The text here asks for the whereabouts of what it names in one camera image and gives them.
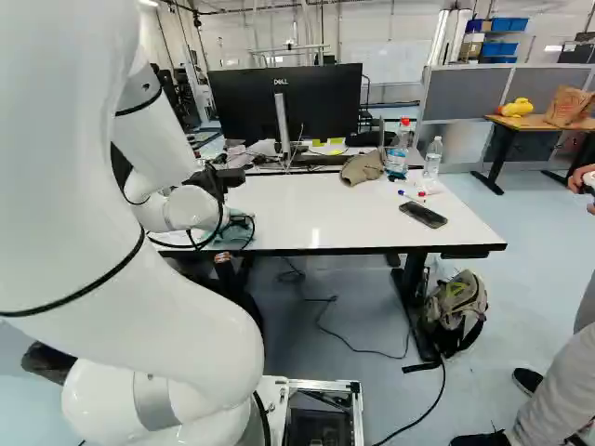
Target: black shoe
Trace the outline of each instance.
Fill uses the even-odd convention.
[[[504,430],[498,430],[491,434],[456,437],[451,440],[450,446],[510,446],[510,443]]]
[[[514,369],[512,382],[530,397],[536,393],[537,387],[543,381],[543,376],[529,369]]]

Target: paper bag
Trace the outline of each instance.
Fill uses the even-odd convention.
[[[558,127],[582,121],[590,113],[594,96],[595,92],[592,91],[560,85],[554,100],[549,104],[544,121]]]

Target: person's hand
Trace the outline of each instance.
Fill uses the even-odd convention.
[[[587,174],[588,172],[594,171],[595,164],[583,165],[582,167],[576,169],[572,176],[568,178],[568,189],[570,189],[574,193],[579,193],[580,188],[583,186],[583,175]],[[595,207],[592,204],[590,204],[589,206],[590,208],[592,208],[592,212],[590,208],[588,211],[591,214],[595,215]]]

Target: desk leg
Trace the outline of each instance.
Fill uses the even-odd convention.
[[[252,317],[254,322],[257,323],[260,334],[264,339],[264,320],[262,314],[254,298],[245,290],[249,270],[254,264],[254,258],[245,257],[237,273],[231,264],[230,253],[217,254],[214,264],[223,295],[237,306],[243,308]]]
[[[585,155],[587,154],[588,148],[592,144],[592,139],[593,133],[589,133],[583,141],[583,144],[580,146],[580,149],[576,153],[575,158],[573,159],[573,162],[570,164],[570,168],[568,169],[568,172],[566,173],[565,177],[563,177],[562,175],[555,174],[549,170],[542,170],[541,173],[546,177],[550,177],[551,179],[558,181],[560,184],[566,187],[568,185],[568,178],[575,172],[575,170],[578,167],[583,165],[583,163],[585,162]]]
[[[424,296],[418,293],[418,288],[422,283],[426,256],[426,253],[407,255],[404,269],[393,269],[390,276],[399,290],[399,297],[416,340],[419,357],[425,362],[435,362],[440,360],[440,355],[419,323],[424,308]]]
[[[495,134],[492,136],[492,140],[495,138],[500,139],[500,147],[498,148],[496,158],[492,163],[492,168],[490,169],[490,173],[488,177],[485,177],[480,172],[475,170],[471,171],[470,173],[479,179],[489,190],[491,190],[496,195],[504,195],[504,191],[496,184],[496,179],[498,175],[500,175],[500,171],[502,170],[502,166],[506,161],[506,157],[509,154],[510,145],[512,144],[512,140],[516,132],[510,128],[505,127],[504,125],[495,124]]]

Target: backpack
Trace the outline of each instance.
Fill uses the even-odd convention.
[[[438,287],[426,297],[424,331],[438,351],[451,358],[469,348],[479,337],[488,309],[482,280],[468,269]]]

